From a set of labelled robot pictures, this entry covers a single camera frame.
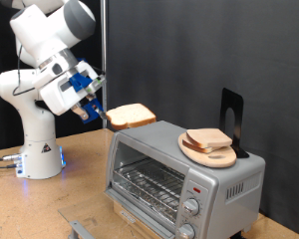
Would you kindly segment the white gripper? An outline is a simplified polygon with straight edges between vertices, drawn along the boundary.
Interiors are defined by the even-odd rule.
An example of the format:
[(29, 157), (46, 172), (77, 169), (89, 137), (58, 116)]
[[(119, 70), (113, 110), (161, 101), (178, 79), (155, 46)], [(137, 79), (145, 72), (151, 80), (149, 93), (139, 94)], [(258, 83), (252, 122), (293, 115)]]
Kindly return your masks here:
[(52, 62), (37, 74), (32, 84), (57, 116), (68, 110), (82, 120), (96, 115), (99, 75), (85, 61)]

